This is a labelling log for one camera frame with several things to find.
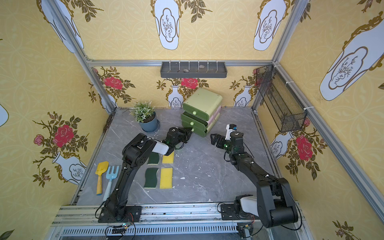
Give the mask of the green top drawer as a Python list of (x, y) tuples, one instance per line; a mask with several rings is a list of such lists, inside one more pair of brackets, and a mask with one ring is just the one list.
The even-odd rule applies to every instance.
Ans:
[(204, 121), (208, 121), (213, 116), (217, 108), (214, 108), (214, 107), (198, 108), (184, 102), (183, 109), (185, 112), (187, 112), (188, 114), (191, 114), (192, 116), (200, 118)]

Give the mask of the yellow foam sponge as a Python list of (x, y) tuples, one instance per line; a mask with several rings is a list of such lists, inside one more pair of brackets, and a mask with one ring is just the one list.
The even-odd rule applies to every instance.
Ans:
[(160, 189), (171, 189), (173, 187), (173, 168), (162, 168)]
[(172, 152), (168, 156), (163, 155), (162, 163), (163, 164), (173, 164), (174, 163), (174, 157), (175, 157), (175, 152)]

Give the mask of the green scrub sponge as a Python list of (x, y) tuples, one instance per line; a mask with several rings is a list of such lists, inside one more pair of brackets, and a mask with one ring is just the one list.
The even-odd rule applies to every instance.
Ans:
[(148, 165), (158, 165), (160, 162), (160, 155), (158, 153), (151, 153), (148, 158)]
[(147, 168), (145, 172), (145, 189), (155, 189), (158, 184), (157, 173), (158, 168)]

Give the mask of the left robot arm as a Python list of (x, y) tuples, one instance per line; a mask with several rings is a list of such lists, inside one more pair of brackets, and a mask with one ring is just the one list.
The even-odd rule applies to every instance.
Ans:
[(111, 195), (104, 201), (99, 223), (138, 222), (141, 206), (128, 206), (128, 195), (136, 173), (147, 162), (151, 153), (169, 156), (180, 143), (186, 144), (192, 135), (192, 128), (172, 127), (164, 140), (158, 141), (143, 133), (133, 138), (122, 151), (123, 164), (118, 181)]

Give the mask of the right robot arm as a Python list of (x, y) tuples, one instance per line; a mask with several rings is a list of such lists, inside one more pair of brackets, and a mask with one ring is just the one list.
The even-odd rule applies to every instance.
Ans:
[(259, 217), (266, 228), (282, 226), (297, 221), (302, 222), (303, 216), (295, 202), (289, 182), (285, 178), (276, 178), (260, 167), (253, 156), (246, 152), (241, 132), (230, 133), (230, 139), (225, 136), (211, 134), (211, 144), (225, 150), (230, 163), (256, 186), (257, 195), (240, 198), (241, 210)]

